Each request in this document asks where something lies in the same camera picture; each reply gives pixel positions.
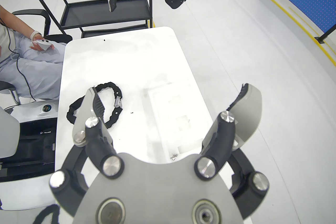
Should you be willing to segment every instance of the white controller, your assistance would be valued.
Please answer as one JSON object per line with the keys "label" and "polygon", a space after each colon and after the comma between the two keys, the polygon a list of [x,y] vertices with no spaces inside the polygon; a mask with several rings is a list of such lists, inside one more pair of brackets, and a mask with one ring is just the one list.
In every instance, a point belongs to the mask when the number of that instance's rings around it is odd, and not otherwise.
{"label": "white controller", "polygon": [[51,46],[49,40],[35,40],[34,42],[36,42],[44,51],[46,51]]}

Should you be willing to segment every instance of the white wristband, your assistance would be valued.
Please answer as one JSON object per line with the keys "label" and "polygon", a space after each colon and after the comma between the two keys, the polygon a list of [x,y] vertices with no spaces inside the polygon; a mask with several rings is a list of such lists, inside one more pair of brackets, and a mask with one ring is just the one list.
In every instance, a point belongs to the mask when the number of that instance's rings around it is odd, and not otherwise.
{"label": "white wristband", "polygon": [[33,33],[30,35],[30,40],[32,41],[34,39],[34,36],[36,34],[41,34],[40,32],[37,32],[37,31],[33,31]]}

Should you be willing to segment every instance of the light blue pants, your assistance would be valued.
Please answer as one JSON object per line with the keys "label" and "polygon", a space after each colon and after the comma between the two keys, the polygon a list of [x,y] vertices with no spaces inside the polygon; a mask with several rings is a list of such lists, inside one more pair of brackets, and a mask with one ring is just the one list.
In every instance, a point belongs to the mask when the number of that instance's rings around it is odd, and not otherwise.
{"label": "light blue pants", "polygon": [[17,69],[19,56],[18,68],[25,75],[33,97],[57,100],[60,96],[65,44],[51,41],[55,50],[35,51],[30,48],[32,42],[29,38],[18,32],[14,32],[14,35],[15,52],[19,55],[12,54],[0,63],[0,80],[13,84],[19,96],[31,98],[27,83]]}

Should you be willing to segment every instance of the chair armrest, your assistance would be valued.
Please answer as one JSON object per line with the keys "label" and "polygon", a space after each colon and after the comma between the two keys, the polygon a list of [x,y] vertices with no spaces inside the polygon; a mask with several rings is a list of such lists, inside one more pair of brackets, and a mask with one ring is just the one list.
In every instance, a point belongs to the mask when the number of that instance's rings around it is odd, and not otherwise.
{"label": "chair armrest", "polygon": [[50,20],[50,17],[48,15],[48,12],[46,12],[46,10],[44,10],[44,9],[24,9],[24,10],[14,11],[12,14],[14,14],[14,15],[41,15],[41,16],[43,16],[44,19],[45,19],[43,36],[46,36],[46,35],[49,34],[51,20]]}
{"label": "chair armrest", "polygon": [[15,86],[10,84],[9,82],[0,80],[0,91],[4,89],[9,89],[10,91],[15,91]]}

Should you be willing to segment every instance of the person's hand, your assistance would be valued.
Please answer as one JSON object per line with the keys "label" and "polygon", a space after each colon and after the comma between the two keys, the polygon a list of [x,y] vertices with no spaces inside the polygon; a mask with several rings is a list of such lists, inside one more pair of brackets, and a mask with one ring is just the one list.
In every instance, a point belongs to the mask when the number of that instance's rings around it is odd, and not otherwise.
{"label": "person's hand", "polygon": [[[42,37],[41,34],[39,34],[39,33],[36,34],[36,35],[34,36],[34,38],[33,38],[33,46],[30,47],[30,48],[33,49],[33,50],[35,50],[35,51],[44,51],[44,50],[40,47],[40,45],[38,45],[36,42],[34,42],[34,41],[36,41],[36,40],[45,40],[45,39]],[[54,47],[53,44],[51,44],[50,48],[52,48],[53,50],[55,49],[55,47]]]}

